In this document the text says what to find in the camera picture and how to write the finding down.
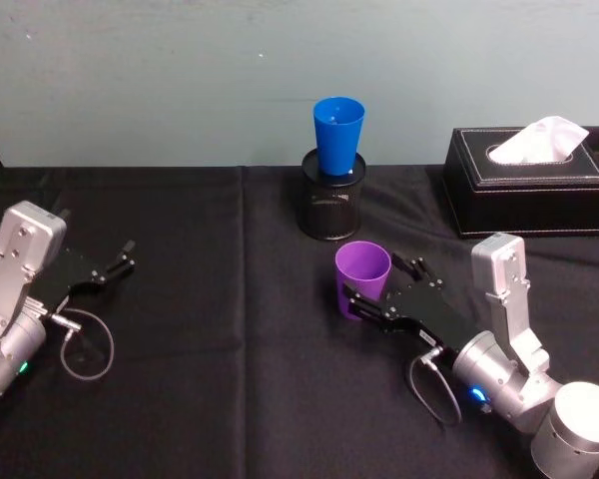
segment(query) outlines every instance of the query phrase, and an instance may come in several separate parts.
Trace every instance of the robotic arm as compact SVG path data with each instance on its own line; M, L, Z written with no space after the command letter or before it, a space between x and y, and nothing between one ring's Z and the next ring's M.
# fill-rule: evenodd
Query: robotic arm
M438 358L483 409L534 435L532 457L547 477L592 477L599 467L599 386L562 386L547 374L549 355L529 324L523 239L496 234L472 250L474 281L490 303L492 331L480 331L444 302L443 280L423 258L394 254L392 262L414 283L381 301L345 285L349 311L386 332L412 332L432 347L420 356L424 364Z
M130 273L130 241L109 267L102 268L68 248L62 216L22 202L8 209L0 225L0 396L44 342L44 322L68 329L80 324L59 314L71 295L97 290Z

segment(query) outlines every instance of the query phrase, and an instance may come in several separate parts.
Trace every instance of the black leather tissue box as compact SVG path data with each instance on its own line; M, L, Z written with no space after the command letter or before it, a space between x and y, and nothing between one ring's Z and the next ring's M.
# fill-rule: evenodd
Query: black leather tissue box
M453 130L443 182L459 235L599 235L599 127L565 162L500 165L488 154L521 128Z

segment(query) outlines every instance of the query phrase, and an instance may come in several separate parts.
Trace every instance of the black tablecloth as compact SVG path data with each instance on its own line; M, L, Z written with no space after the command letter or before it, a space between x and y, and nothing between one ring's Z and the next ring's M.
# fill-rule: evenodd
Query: black tablecloth
M527 438L463 400L436 425L401 379L422 351L341 318L341 242L296 226L299 168L0 170L0 219L30 200L72 212L93 259L138 267L89 308L116 361L97 383L60 365L60 331L0 401L0 478L535 477ZM354 237L422 255L488 326L439 167L371 167ZM599 383L599 238L527 239L533 328L552 375ZM391 282L401 281L392 277Z

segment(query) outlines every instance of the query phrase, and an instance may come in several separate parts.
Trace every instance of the gray cable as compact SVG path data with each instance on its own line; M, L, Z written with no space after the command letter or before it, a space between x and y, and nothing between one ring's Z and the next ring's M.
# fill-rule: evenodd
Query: gray cable
M438 351L435 353L435 350L436 350L436 348L426 354L421 354L420 356L417 356L412 361L410 361L410 365L408 366L408 375L406 377L406 380L408 381L408 386L410 386L412 393L417 397L419 402L421 402L423 407L425 407L428 410L428 412L432 415L432 417L434 417L441 424L444 424L446 426L454 426L461 422L461 409L459 408L459 403L457 402L457 398L455 397L454 393L452 392L452 389L450 389L450 386L448 385L448 381L446 381L446 378L443 377L443 374L441 372L439 372L437 365L434 362L432 362L432 357L437 356L440 352L440 351ZM414 383L414 379L413 379L413 370L414 370L415 365L419 361L421 361L425 366L427 366L428 369L433 371L437 375L437 377L439 377L439 379L441 380L441 383L443 384L444 388L446 389L446 392L448 393L448 396L450 397L450 400L452 401L452 405L455 409L455 415L456 415L455 421L452 421L452 422L444 421L441 418L441 416L439 414L437 414L432 409L432 407L430 407L430 404L428 404L428 402L426 402L426 400L423 398L423 396L421 395L419 390L415 387L415 383Z
M95 381L97 379L100 379L107 372L109 372L109 369L111 369L111 365L113 364L113 357L115 355L115 345L114 345L114 341L113 341L113 334L111 334L111 331L109 330L109 327L107 326L107 324L92 312L85 311L84 309L76 309L74 307L67 307L65 309L62 309L62 311L63 312L73 312L76 314L84 314L85 316L88 316L88 317L98 321L100 323L100 325L104 328L105 332L107 333L107 336L109 337L109 344L111 345L111 350L109 352L109 361L107 362L106 367L101 372L99 372L98 374L94 374L93 376L83 376L82 374L78 374L73 369L71 369L69 367L69 365L67 364L65 354L66 354L67 344L69 343L69 340L73 336L73 331L69 331L67 333L67 336L65 337L65 340L62 343L62 347L60 348L60 361L62 362L62 366L66 369L66 371L71 376L73 376L76 379L79 379L81 381Z

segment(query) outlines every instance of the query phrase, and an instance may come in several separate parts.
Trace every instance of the tissue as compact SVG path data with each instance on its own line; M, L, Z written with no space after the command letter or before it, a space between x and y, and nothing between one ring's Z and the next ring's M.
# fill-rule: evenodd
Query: tissue
M588 131L561 117L546 117L531 123L488 157L501 165L565 162L588 136Z

